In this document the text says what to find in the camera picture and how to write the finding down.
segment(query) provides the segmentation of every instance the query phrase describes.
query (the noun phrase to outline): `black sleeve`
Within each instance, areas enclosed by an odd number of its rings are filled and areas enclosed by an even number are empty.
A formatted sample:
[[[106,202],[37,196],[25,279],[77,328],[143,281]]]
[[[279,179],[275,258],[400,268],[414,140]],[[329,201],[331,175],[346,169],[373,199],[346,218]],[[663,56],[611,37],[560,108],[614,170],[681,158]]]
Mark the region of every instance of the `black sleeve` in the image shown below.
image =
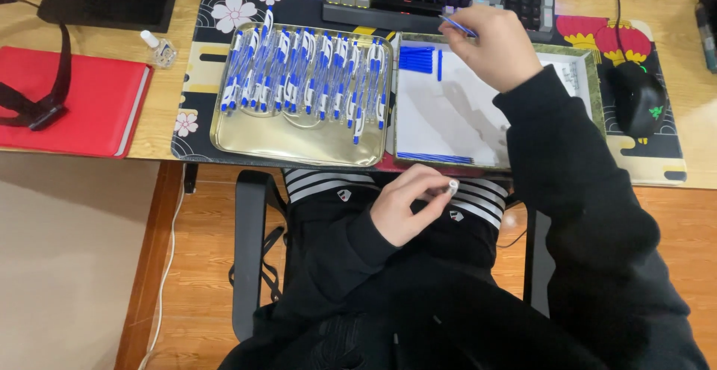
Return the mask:
[[[583,101],[555,69],[493,101],[510,122],[515,195],[551,218],[551,320],[616,369],[706,369],[640,208]]]
[[[346,295],[378,273],[398,250],[376,230],[369,208],[332,223],[306,252],[282,298],[255,314],[254,335],[265,330],[297,335],[338,313]]]

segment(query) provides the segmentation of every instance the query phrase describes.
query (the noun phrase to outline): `wooden desk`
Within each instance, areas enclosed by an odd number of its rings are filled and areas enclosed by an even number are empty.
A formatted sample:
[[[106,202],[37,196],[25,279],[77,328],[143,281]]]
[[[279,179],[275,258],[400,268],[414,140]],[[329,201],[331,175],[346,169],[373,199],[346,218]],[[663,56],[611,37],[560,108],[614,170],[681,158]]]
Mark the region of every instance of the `wooden desk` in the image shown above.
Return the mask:
[[[176,0],[169,38],[178,61],[152,79],[130,158],[174,159],[169,149],[182,80],[200,0]],[[687,161],[684,186],[717,189],[717,76],[706,68],[694,18],[697,0],[623,0],[623,18],[639,19],[652,29]],[[556,12],[616,17],[615,0],[557,0]],[[139,33],[107,28],[71,27],[76,54],[143,61]],[[57,27],[34,16],[24,4],[0,7],[1,45],[59,50]]]

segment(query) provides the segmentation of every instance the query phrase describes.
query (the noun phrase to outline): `right hand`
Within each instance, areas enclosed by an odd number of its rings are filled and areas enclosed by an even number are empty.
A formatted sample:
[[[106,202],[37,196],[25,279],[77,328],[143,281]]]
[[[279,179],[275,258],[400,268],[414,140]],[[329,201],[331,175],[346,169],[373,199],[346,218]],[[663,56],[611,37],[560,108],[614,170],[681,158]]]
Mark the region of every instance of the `right hand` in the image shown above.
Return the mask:
[[[475,44],[447,21],[438,30],[448,39],[451,50],[497,91],[511,91],[543,70],[514,12],[475,5],[459,10],[450,18],[478,34]]]
[[[429,190],[448,186],[452,180],[434,168],[414,164],[384,186],[379,198],[373,202],[369,214],[376,230],[393,246],[405,245],[441,216],[452,195],[443,192],[435,196],[415,215],[411,211],[411,203],[425,197]]]

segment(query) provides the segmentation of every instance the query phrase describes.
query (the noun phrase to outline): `desk mat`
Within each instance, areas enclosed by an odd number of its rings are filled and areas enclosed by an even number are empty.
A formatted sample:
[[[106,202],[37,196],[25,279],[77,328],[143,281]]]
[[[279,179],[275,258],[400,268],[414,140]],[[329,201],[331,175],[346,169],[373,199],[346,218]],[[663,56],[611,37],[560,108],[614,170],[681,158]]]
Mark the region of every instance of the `desk mat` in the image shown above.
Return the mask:
[[[184,86],[171,142],[172,153],[179,160],[264,167],[315,168],[287,161],[223,152],[216,149],[209,138],[211,118],[217,93],[220,91],[221,72],[229,52],[232,33],[236,27],[247,21],[264,21],[268,6],[273,7],[274,21],[277,24],[380,35],[389,41],[395,39],[395,33],[392,31],[321,20],[321,0],[202,0],[199,4],[192,47],[189,51],[189,63],[184,74]],[[687,179],[686,164],[669,105],[665,125],[659,133],[650,137],[649,141],[647,138],[635,140],[627,137],[617,127],[614,117],[614,97],[604,80],[607,70],[624,60],[623,53],[617,49],[615,21],[608,21],[607,18],[558,16],[556,27],[557,30],[550,44],[590,49],[596,55],[601,78],[600,90],[605,112],[607,143],[617,164],[630,172],[632,182],[636,184],[677,185],[684,182]],[[640,63],[648,72],[657,72],[658,79],[664,85],[650,28],[641,21],[626,20],[621,20],[618,27],[626,49],[627,60]],[[391,93],[389,109],[393,103],[394,94]],[[392,144],[393,140],[387,139],[387,145]],[[357,168],[337,169],[356,170]],[[363,171],[403,171],[403,169],[403,166],[393,162],[388,152],[375,166],[358,168]],[[448,175],[465,173],[453,169],[442,171]],[[480,172],[474,170],[468,173],[479,175]]]

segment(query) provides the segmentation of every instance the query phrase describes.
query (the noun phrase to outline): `computer mouse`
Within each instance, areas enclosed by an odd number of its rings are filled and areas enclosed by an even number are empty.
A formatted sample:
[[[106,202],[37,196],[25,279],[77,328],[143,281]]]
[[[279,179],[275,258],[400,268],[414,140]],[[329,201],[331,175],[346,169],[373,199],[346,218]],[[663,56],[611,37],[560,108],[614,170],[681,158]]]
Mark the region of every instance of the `computer mouse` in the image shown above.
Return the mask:
[[[625,135],[649,137],[659,132],[668,106],[668,95],[654,74],[634,62],[624,62],[608,71],[615,96],[617,124]]]

